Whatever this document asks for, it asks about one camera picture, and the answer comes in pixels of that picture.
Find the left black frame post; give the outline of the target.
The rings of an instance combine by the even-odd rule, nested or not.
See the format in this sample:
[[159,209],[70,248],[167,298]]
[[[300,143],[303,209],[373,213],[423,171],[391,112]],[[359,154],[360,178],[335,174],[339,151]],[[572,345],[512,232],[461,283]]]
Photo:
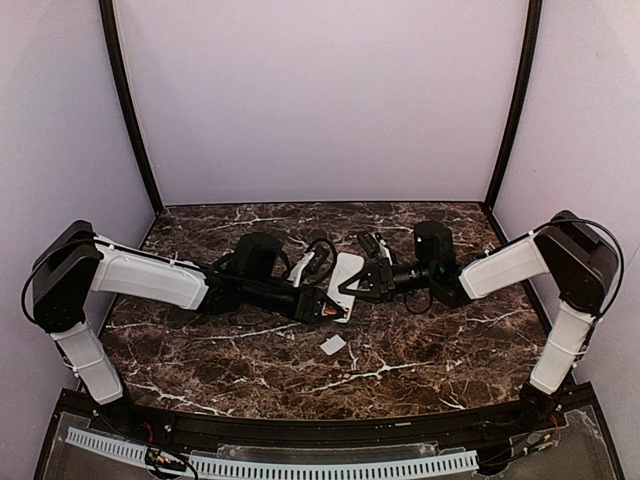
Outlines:
[[99,0],[98,6],[112,77],[127,135],[147,198],[154,215],[158,216],[164,211],[164,204],[136,115],[118,32],[115,3],[112,0]]

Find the white battery cover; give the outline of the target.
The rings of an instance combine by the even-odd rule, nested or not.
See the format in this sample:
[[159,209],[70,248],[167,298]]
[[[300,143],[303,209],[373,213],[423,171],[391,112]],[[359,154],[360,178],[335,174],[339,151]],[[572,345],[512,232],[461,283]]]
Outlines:
[[340,336],[334,335],[320,345],[320,349],[327,355],[332,356],[347,345],[347,342]]

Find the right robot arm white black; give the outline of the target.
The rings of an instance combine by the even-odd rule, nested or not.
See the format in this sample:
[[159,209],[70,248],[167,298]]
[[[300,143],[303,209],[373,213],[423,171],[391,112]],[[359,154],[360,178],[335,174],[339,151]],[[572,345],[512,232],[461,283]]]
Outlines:
[[339,293],[370,303],[426,289],[451,308],[468,305],[505,287],[550,275],[560,306],[543,352],[523,391],[552,397],[586,350],[596,324],[612,306],[622,285],[624,256],[604,226],[558,212],[550,221],[465,266],[456,262],[453,236],[436,221],[413,229],[413,264],[394,262],[382,238],[362,235],[371,263],[339,281]]

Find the black frame post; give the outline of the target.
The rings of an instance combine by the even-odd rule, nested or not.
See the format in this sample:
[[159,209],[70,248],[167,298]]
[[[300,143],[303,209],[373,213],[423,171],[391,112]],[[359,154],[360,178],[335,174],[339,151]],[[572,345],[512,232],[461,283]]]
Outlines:
[[98,6],[112,77],[127,135],[147,198],[154,215],[158,216],[164,211],[164,204],[136,115],[118,32],[115,3],[112,0],[99,0]]
[[493,173],[484,199],[484,206],[488,211],[493,211],[496,206],[518,132],[535,57],[542,9],[542,0],[530,0],[528,2],[522,47],[511,102]]

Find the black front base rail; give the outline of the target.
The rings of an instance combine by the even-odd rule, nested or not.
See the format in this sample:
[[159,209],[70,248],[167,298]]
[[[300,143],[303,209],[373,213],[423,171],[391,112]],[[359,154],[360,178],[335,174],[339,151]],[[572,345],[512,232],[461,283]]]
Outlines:
[[223,444],[337,449],[431,444],[439,453],[474,450],[472,474],[426,479],[620,479],[623,471],[593,388],[572,385],[543,417],[521,402],[378,420],[257,420],[129,404],[108,409],[65,390],[52,415],[39,479],[184,479],[152,474],[65,443],[71,427],[157,447],[183,461]]

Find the right black frame post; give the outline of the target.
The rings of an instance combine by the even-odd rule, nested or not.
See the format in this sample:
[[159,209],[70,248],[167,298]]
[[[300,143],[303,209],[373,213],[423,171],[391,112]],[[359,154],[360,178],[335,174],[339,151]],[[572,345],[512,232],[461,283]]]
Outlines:
[[493,173],[484,199],[484,206],[488,211],[493,211],[496,206],[518,132],[535,57],[542,9],[542,0],[530,0],[528,2],[522,47],[511,102]]

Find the white remote control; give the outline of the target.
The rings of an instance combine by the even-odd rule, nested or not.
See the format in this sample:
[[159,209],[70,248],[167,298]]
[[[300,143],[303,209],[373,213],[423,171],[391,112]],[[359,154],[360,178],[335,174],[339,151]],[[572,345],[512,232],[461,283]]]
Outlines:
[[349,322],[355,303],[355,297],[342,294],[339,291],[339,286],[358,274],[364,263],[364,258],[359,255],[341,252],[337,256],[337,264],[332,272],[327,290],[327,296],[343,310],[343,314],[334,319],[336,323],[346,324]]

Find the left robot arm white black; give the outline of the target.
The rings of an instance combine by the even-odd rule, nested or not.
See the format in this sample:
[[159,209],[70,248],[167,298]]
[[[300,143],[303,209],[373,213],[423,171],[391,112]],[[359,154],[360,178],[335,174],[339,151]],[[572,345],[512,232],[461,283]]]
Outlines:
[[88,325],[92,292],[159,301],[204,315],[243,305],[306,325],[347,317],[317,281],[306,283],[325,256],[338,255],[327,239],[313,241],[297,264],[282,243],[264,232],[243,235],[212,265],[164,258],[98,235],[91,223],[73,222],[34,262],[21,291],[24,316],[56,343],[69,369],[100,406],[125,398],[125,386]]

